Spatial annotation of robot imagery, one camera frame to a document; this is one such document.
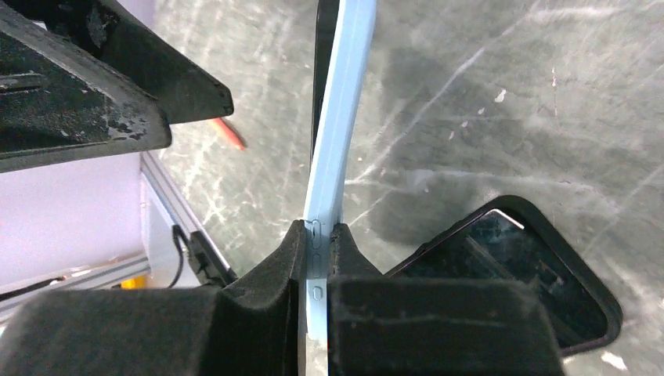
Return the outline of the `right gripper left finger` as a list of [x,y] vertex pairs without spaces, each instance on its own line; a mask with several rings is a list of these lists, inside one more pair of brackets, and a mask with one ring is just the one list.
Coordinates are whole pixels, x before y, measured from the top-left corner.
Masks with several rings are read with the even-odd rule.
[[4,375],[301,375],[305,225],[228,287],[69,290],[27,302]]

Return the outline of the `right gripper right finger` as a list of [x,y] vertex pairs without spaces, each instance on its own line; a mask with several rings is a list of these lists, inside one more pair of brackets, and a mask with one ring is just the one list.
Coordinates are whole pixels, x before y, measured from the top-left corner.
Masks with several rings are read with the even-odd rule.
[[536,296],[502,280],[384,276],[345,224],[330,238],[331,375],[561,375]]

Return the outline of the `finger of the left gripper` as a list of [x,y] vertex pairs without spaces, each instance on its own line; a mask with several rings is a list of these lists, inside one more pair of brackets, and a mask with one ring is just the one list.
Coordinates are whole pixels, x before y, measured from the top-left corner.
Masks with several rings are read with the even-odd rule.
[[172,124],[227,117],[229,88],[171,47],[118,1],[9,1],[154,97]]
[[129,20],[115,2],[1,5],[1,170],[161,149],[156,100],[104,63]]

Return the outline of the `light blue phone case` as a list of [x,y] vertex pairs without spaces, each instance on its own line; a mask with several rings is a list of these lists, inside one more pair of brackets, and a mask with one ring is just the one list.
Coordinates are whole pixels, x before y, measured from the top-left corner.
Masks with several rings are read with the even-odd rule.
[[300,373],[316,375],[313,351],[327,344],[327,272],[334,227],[341,223],[348,152],[377,13],[375,1],[340,1],[323,106],[303,211]]

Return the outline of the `purple phone black screen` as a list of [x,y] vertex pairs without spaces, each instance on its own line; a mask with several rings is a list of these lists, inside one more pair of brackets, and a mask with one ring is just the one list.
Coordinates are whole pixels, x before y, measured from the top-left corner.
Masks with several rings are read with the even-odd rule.
[[507,209],[489,209],[425,244],[395,277],[509,280],[534,292],[565,350],[599,345],[615,314],[583,284],[534,226]]

